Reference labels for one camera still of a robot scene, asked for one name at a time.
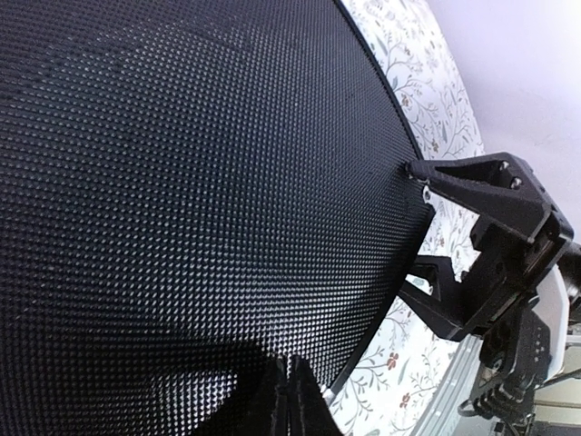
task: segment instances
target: black dotted surface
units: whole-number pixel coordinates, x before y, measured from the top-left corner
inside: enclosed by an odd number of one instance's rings
[[[0,8],[2,434],[228,434],[274,355],[330,385],[428,220],[341,11]]]

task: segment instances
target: floral patterned cloth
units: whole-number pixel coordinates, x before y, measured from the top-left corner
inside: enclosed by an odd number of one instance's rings
[[[466,89],[425,0],[343,0],[408,117],[427,159],[484,152]],[[435,198],[422,253],[451,256],[456,273],[475,259],[475,215]],[[426,285],[416,278],[418,286]],[[429,405],[457,348],[442,341],[400,299],[331,404],[350,435],[406,435]]]

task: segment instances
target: black clamp jaw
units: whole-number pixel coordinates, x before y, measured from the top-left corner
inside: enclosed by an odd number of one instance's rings
[[[236,434],[340,436],[309,362],[291,356],[290,375],[283,359],[266,368],[245,420]]]
[[[440,338],[483,339],[469,405],[485,418],[522,422],[547,377],[550,331],[533,311],[537,286],[570,249],[573,229],[528,164],[512,154],[417,161],[409,176],[479,213],[470,239],[480,252],[457,282],[447,257],[419,256],[399,296]]]

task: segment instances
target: screw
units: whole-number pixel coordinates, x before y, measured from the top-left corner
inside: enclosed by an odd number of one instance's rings
[[[510,189],[519,189],[522,184],[523,181],[519,177],[515,177],[510,183]]]
[[[335,400],[335,393],[331,389],[327,389],[325,392],[322,393],[323,400],[330,405],[333,400]]]
[[[500,369],[500,367],[502,366],[502,359],[498,358],[495,360],[495,362],[492,364],[492,369],[494,371],[498,371]]]

